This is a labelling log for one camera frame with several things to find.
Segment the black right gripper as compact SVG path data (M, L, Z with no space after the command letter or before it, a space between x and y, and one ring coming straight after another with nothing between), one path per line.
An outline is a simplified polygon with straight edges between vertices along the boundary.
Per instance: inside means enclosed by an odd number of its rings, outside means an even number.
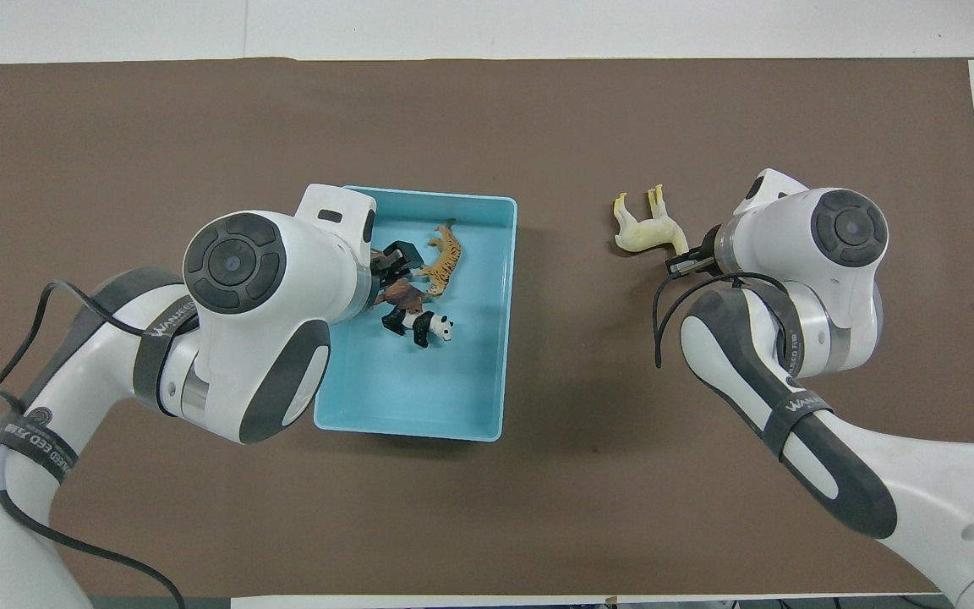
M716 224L704 234L700 245L693 248L691 253L677 255L666 260L665 266L669 277L684 277L691 273L706 273L711 277L722 275L723 270L720 269L715 258L715 246L718 243L719 232L720 224Z

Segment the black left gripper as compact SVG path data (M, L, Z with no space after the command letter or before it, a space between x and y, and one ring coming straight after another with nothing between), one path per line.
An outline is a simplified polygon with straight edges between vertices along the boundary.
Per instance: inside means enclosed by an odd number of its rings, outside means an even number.
M372 248L370 253L371 275L379 292L389 288L395 281L408 277L408 273L423 265L418 248L406 240L394 240L384 250Z

